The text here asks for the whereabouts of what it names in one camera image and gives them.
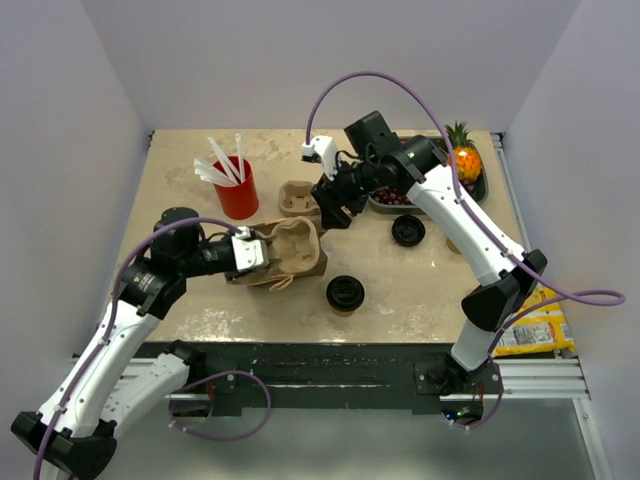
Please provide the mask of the brown paper coffee cup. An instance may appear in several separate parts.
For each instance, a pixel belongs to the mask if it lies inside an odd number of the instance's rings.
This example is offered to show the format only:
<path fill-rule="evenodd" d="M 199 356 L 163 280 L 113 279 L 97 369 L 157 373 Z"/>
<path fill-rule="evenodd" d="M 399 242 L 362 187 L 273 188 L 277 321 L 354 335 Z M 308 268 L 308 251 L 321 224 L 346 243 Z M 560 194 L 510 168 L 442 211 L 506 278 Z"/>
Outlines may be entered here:
<path fill-rule="evenodd" d="M 340 317 L 349 317 L 351 315 L 353 315 L 358 309 L 359 306 L 358 305 L 332 305 L 331 306 L 332 311 L 334 312 L 335 315 L 340 316 Z"/>

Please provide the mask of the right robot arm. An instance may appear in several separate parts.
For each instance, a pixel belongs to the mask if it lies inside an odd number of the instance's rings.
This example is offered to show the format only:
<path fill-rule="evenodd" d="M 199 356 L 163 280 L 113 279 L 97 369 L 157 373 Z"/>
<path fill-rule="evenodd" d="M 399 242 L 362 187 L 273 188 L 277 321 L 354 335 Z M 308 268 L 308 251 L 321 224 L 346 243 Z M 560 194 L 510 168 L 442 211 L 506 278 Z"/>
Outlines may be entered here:
<path fill-rule="evenodd" d="M 346 229 L 375 191 L 392 187 L 435 221 L 470 265 L 479 285 L 461 302 L 466 322 L 443 364 L 430 374 L 441 393 L 466 393 L 481 380 L 481 369 L 504 322 L 535 289 L 548 261 L 527 251 L 460 191 L 457 172 L 423 135 L 402 140 L 374 111 L 349 125 L 345 133 L 355 160 L 340 158 L 329 136 L 309 136 L 302 158 L 319 163 L 323 175 L 311 194 L 325 230 Z"/>

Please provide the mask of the brown paper bag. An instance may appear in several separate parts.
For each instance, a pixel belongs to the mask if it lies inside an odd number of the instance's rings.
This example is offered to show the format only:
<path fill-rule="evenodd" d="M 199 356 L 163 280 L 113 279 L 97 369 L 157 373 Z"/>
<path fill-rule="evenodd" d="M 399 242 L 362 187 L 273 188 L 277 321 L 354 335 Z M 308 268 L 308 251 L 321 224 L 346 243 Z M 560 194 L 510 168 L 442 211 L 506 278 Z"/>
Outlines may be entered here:
<path fill-rule="evenodd" d="M 321 245 L 324 232 L 309 218 L 282 218 L 252 225 L 251 229 L 266 242 L 269 264 L 246 273 L 226 273 L 228 284 L 269 285 L 270 291 L 278 291 L 297 278 L 325 273 L 328 257 Z"/>

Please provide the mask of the black coffee cup lid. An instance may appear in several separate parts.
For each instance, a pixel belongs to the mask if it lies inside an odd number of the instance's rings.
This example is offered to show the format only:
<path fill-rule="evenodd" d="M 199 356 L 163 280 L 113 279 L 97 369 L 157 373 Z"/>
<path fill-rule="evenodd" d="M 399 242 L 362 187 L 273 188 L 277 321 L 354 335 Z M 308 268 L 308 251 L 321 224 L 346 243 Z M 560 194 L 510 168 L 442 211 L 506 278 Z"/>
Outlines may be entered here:
<path fill-rule="evenodd" d="M 353 276 L 337 276 L 326 287 L 326 299 L 330 306 L 351 304 L 360 307 L 365 299 L 365 289 L 363 284 Z"/>

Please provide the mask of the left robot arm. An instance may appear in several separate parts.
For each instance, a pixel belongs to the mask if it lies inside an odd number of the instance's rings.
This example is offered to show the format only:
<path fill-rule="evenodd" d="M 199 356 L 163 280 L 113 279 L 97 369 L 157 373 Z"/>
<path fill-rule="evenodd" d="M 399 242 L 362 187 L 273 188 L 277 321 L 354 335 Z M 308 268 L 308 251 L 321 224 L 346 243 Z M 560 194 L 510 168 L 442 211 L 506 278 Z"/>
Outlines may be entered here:
<path fill-rule="evenodd" d="M 21 412 L 12 433 L 35 454 L 36 479 L 95 479 L 119 440 L 165 396 L 200 390 L 204 353 L 174 342 L 149 369 L 118 383 L 148 336 L 185 294 L 190 278 L 250 273 L 269 263 L 267 243 L 250 227 L 164 211 L 150 236 L 116 273 L 111 302 L 72 370 L 38 410 Z"/>

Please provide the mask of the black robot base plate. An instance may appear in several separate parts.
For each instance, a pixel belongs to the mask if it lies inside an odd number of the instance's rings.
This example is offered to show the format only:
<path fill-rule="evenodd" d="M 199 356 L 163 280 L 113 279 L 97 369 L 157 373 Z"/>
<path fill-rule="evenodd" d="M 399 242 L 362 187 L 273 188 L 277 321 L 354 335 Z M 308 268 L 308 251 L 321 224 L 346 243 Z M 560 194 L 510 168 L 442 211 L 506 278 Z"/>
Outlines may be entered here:
<path fill-rule="evenodd" d="M 190 381 L 216 416 L 245 408 L 409 410 L 437 415 L 469 407 L 501 390 L 494 366 L 465 374 L 447 344 L 146 342 L 137 359 L 172 350 L 194 361 Z"/>

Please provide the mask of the single pulp cup carrier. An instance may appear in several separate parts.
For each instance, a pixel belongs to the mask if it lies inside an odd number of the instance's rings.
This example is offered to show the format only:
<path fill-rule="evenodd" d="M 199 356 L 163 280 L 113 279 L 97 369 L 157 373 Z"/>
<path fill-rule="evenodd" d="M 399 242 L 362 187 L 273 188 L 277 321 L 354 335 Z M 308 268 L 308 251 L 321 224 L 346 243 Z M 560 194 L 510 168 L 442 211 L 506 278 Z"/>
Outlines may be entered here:
<path fill-rule="evenodd" d="M 269 267 L 275 273 L 307 274 L 320 260 L 318 232 L 306 217 L 288 217 L 265 224 L 260 236 L 267 242 Z"/>

